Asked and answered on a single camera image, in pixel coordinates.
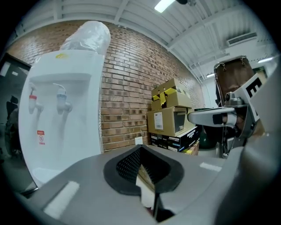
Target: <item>white label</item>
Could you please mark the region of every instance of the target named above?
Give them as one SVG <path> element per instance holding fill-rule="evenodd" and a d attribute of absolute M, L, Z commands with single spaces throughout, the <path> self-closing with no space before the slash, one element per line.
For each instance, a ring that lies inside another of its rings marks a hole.
<path fill-rule="evenodd" d="M 174 152 L 177 152 L 177 149 L 175 149 L 175 148 L 173 148 L 173 147 L 168 146 L 168 149 L 169 149 L 169 150 L 172 150 L 172 151 L 174 151 Z"/>
<path fill-rule="evenodd" d="M 163 130 L 162 112 L 154 113 L 154 125 L 156 130 Z"/>
<path fill-rule="evenodd" d="M 188 134 L 187 136 L 189 137 L 189 136 L 193 136 L 193 134 L 195 133 L 195 130 L 194 131 L 192 131 L 190 134 Z"/>
<path fill-rule="evenodd" d="M 207 164 L 207 163 L 201 163 L 200 167 L 205 168 L 207 170 L 216 171 L 216 172 L 220 172 L 222 169 L 222 167 L 217 167 L 217 166 Z"/>
<path fill-rule="evenodd" d="M 173 137 L 169 137 L 169 139 L 170 139 L 170 140 L 177 141 L 177 142 L 180 140 L 179 138 L 173 138 Z"/>

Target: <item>brown cardboard box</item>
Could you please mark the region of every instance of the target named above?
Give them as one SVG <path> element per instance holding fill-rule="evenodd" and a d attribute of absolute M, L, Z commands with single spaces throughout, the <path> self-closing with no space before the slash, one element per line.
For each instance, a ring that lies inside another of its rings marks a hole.
<path fill-rule="evenodd" d="M 187 120 L 191 108 L 170 107 L 148 112 L 148 132 L 176 137 L 195 125 Z"/>
<path fill-rule="evenodd" d="M 199 152 L 199 142 L 196 142 L 191 147 L 182 151 L 182 153 L 184 154 L 193 155 L 193 156 L 198 156 L 198 152 Z"/>
<path fill-rule="evenodd" d="M 181 106 L 191 108 L 191 99 L 187 88 L 173 78 L 151 91 L 152 110 Z"/>

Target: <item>metal ceiling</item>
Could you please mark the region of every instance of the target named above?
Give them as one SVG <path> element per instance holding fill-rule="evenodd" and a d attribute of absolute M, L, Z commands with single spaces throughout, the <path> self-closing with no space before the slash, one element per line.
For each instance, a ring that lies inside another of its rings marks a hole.
<path fill-rule="evenodd" d="M 245 54 L 252 66 L 278 54 L 255 15 L 238 0 L 196 0 L 195 6 L 172 3 L 163 13 L 160 0 L 43 0 L 22 19 L 12 41 L 45 25 L 90 19 L 136 30 L 172 52 L 199 82 L 222 60 Z M 257 38 L 228 47 L 227 40 L 256 32 Z"/>

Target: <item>white paper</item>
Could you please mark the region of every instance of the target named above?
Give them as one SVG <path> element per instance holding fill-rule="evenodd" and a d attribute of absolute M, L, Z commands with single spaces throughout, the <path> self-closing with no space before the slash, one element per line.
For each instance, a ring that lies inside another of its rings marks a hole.
<path fill-rule="evenodd" d="M 154 113 L 154 126 L 156 130 L 163 130 L 163 117 L 162 112 Z"/>

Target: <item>brown chair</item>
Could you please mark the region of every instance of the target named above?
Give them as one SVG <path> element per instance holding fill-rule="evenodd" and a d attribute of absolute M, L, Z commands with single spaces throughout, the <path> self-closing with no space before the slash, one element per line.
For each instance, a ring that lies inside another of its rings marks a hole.
<path fill-rule="evenodd" d="M 219 107 L 224 106 L 228 92 L 234 92 L 254 76 L 254 71 L 245 55 L 217 63 L 214 66 L 214 73 Z"/>

